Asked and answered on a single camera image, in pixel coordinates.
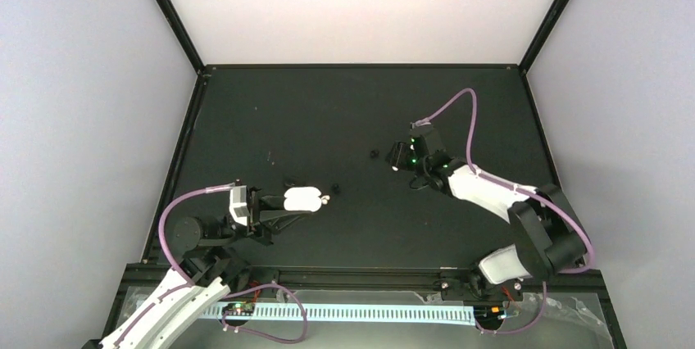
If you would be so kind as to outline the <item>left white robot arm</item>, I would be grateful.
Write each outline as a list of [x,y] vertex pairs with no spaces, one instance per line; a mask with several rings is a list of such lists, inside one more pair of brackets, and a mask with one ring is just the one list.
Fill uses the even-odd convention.
[[[170,213],[181,202],[214,193],[229,196],[223,220],[184,218],[168,224]],[[273,235],[316,213],[329,201],[329,195],[316,187],[292,187],[282,195],[263,195],[259,189],[239,183],[202,188],[177,197],[162,212],[157,229],[170,268],[132,315],[111,333],[87,341],[84,347],[168,348],[218,301],[232,302],[220,317],[223,328],[228,329],[231,315],[246,316],[257,310],[257,298],[265,290],[294,298],[291,291],[274,281],[252,284],[252,267],[232,246],[246,238],[269,244]]]

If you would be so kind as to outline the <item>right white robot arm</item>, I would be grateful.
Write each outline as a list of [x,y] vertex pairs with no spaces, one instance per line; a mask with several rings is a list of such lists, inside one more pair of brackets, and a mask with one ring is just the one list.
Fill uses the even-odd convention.
[[475,204],[511,228],[511,244],[482,257],[467,275],[474,297],[489,298],[513,279],[546,281],[575,274],[578,261],[593,255],[588,235],[557,186],[513,183],[453,156],[431,124],[413,127],[409,136],[406,142],[395,142],[386,156],[393,170],[410,171],[426,187]]

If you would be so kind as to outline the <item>white earbud charging case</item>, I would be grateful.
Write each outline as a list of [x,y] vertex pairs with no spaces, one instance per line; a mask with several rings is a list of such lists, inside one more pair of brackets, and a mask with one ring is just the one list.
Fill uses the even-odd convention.
[[323,206],[321,191],[316,187],[289,188],[283,206],[286,211],[316,212]]

